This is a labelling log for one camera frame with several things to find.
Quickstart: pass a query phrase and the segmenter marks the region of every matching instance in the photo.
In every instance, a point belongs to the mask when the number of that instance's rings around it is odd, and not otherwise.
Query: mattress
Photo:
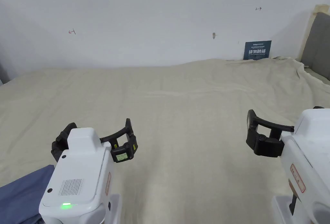
[[[103,137],[129,117],[139,148],[115,165],[121,223],[269,223],[273,195],[292,193],[280,160],[245,143],[247,112],[294,125],[329,100],[330,86],[293,59],[33,72],[0,87],[0,185],[55,165],[67,124]]]

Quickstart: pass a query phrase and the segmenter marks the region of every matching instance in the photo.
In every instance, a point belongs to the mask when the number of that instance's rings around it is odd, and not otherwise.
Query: sign
[[[272,41],[246,42],[243,60],[268,58],[271,43]]]

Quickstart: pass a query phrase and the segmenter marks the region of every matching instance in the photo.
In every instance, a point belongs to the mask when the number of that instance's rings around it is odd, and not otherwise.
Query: red warning label
[[[107,186],[105,187],[105,194],[108,195],[111,182],[111,173],[109,172]]]
[[[296,180],[301,193],[304,193],[306,190],[306,186],[305,186],[303,180],[301,179],[296,167],[293,164],[290,167],[290,171],[292,172],[292,175],[293,175],[294,179]]]

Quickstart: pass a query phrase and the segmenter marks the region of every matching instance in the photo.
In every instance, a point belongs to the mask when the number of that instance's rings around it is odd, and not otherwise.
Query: label sticker
[[[294,179],[296,180],[301,193],[304,193],[306,190],[306,186],[305,186],[303,180],[301,179],[296,167],[293,164],[290,167],[290,171],[292,172],[292,175],[293,175]]]
[[[109,172],[107,186],[105,187],[105,194],[108,195],[111,182],[111,173]]]
[[[124,160],[124,159],[127,159],[128,156],[126,153],[123,153],[123,154],[119,154],[119,155],[116,155],[117,157],[117,160],[120,161],[120,160]]]

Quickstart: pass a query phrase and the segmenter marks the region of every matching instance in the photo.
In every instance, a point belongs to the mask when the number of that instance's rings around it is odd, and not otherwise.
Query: black screw
[[[260,141],[265,141],[266,139],[267,139],[267,137],[265,135],[260,135],[259,136]]]

